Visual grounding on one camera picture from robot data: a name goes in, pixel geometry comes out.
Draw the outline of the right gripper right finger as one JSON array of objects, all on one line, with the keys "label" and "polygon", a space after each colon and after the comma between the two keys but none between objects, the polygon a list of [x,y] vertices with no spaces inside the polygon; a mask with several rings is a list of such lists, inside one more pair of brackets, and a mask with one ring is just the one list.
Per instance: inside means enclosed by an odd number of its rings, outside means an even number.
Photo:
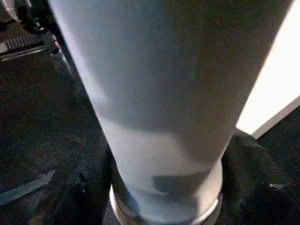
[{"label": "right gripper right finger", "polygon": [[222,225],[298,225],[300,191],[267,151],[234,134],[222,157]]}]

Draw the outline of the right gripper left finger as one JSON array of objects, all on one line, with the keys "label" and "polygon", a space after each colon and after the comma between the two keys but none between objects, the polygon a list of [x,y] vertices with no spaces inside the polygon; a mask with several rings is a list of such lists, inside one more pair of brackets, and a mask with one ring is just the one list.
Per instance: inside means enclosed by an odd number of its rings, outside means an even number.
[{"label": "right gripper left finger", "polygon": [[76,151],[60,161],[31,225],[101,225],[111,185],[110,150]]}]

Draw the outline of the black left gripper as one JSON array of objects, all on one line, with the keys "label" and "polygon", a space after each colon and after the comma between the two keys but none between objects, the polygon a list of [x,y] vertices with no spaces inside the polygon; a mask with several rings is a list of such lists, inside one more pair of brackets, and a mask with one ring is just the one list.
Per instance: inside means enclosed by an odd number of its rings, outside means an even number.
[{"label": "black left gripper", "polygon": [[[47,0],[2,0],[0,2],[0,60],[22,57],[47,49],[46,33],[56,27]],[[50,58],[62,75],[74,78],[58,42],[51,42]]]}]

